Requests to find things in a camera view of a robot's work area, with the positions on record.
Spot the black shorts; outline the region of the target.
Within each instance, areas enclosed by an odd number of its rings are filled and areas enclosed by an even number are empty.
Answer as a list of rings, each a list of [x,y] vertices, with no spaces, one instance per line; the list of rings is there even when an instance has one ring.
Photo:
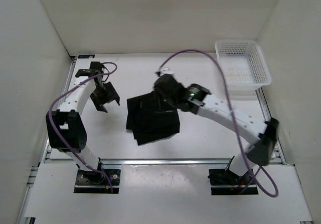
[[[139,146],[180,132],[177,109],[161,101],[154,91],[127,99],[127,111],[126,129]]]

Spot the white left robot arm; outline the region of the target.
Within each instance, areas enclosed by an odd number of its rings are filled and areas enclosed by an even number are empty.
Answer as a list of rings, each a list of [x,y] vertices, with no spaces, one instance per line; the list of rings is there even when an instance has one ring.
[[[103,113],[107,113],[105,104],[113,101],[120,104],[112,83],[103,79],[113,73],[100,62],[94,62],[88,69],[79,69],[74,86],[54,100],[46,114],[51,148],[71,157],[80,170],[88,171],[87,176],[94,184],[103,182],[105,171],[100,167],[100,159],[87,146],[87,133],[81,116],[89,99],[96,110]]]

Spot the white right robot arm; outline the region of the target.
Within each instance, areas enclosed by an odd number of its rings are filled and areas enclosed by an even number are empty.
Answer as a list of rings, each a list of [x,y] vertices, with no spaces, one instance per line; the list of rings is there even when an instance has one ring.
[[[248,143],[243,152],[230,161],[225,171],[228,182],[236,184],[249,168],[269,164],[276,144],[278,120],[264,121],[239,110],[231,110],[226,102],[220,101],[208,89],[198,84],[185,88],[181,83],[155,83],[154,90],[164,102],[181,111],[219,123]]]

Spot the small black corner label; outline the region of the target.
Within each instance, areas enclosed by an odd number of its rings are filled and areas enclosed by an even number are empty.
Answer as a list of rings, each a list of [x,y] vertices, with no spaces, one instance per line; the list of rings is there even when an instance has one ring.
[[[95,54],[81,54],[78,55],[78,59],[92,59],[95,58]]]

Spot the white perforated plastic basket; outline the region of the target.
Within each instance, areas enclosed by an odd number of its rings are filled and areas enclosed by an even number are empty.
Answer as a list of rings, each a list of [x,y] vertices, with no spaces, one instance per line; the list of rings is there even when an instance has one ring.
[[[271,84],[271,76],[259,44],[253,40],[218,40],[217,61],[229,92],[250,92]]]

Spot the aluminium table edge rail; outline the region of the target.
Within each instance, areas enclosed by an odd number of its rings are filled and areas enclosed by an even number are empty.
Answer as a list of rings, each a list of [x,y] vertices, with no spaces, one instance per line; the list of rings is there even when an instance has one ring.
[[[216,159],[101,159],[104,165],[184,165],[184,164],[209,164],[209,165],[223,165],[228,164],[229,158]],[[71,158],[65,159],[50,159],[46,158],[42,163],[65,163],[72,162]],[[282,164],[281,158],[276,157],[270,161],[270,164]]]

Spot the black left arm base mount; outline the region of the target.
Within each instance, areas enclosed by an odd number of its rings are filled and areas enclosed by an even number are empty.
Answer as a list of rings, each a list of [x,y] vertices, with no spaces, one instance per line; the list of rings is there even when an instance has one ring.
[[[104,172],[109,177],[112,188],[104,175],[78,169],[74,193],[119,194],[121,170],[104,169]]]

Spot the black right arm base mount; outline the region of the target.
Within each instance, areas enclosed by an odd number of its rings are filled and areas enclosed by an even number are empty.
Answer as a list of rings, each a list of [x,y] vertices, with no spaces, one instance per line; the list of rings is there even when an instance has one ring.
[[[224,169],[209,169],[211,195],[257,195],[258,188],[252,175],[246,171],[243,176],[238,176],[229,170],[231,160]]]

